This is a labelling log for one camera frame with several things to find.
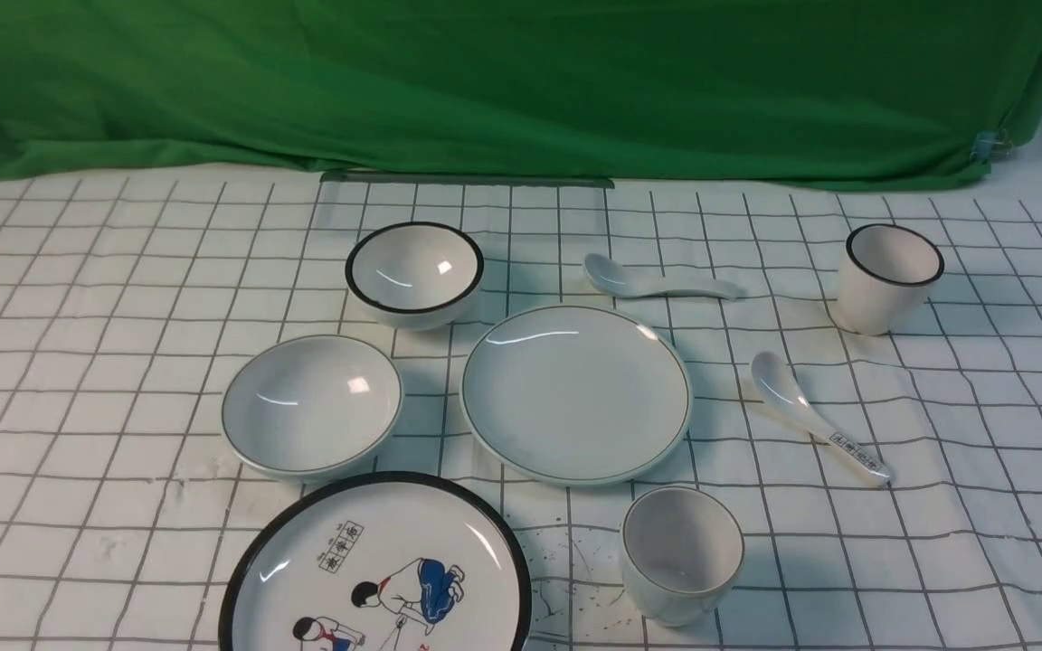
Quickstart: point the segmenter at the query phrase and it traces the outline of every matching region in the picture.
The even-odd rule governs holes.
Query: spoon
[[[778,411],[778,415],[801,425],[819,441],[843,450],[875,481],[890,483],[892,471],[879,461],[879,457],[867,452],[811,407],[811,402],[807,400],[802,387],[798,385],[798,380],[794,379],[791,368],[784,359],[772,352],[760,352],[750,362],[750,374],[753,375],[753,386],[762,395],[762,401]]]
[[[742,289],[712,277],[662,277],[632,271],[600,254],[587,254],[581,267],[597,292],[620,299],[641,297],[715,297],[735,300]]]

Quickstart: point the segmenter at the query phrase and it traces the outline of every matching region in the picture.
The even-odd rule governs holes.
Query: plate with black rim
[[[485,500],[417,473],[316,490],[249,545],[220,610],[220,651],[520,651],[529,572]]]

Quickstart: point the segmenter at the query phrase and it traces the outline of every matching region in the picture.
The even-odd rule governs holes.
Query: green cloth
[[[950,189],[1042,0],[0,0],[0,180],[302,170]]]

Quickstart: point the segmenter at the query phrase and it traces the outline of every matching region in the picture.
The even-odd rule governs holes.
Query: cup
[[[681,627],[713,614],[744,559],[735,516],[683,486],[642,495],[621,523],[621,582],[646,618]]]
[[[929,240],[892,223],[855,228],[839,268],[839,310],[844,326],[883,334],[926,299],[943,275],[943,254]]]

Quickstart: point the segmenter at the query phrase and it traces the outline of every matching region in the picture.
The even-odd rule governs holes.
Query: cartoon boy
[[[421,622],[425,634],[430,634],[437,622],[464,599],[461,581],[464,572],[458,566],[451,566],[446,572],[440,560],[418,558],[379,584],[361,581],[352,589],[352,603],[356,608],[384,606],[392,614],[407,615]]]
[[[292,627],[292,634],[300,641],[300,651],[351,651],[353,644],[356,647],[365,644],[364,634],[330,618],[300,618]]]

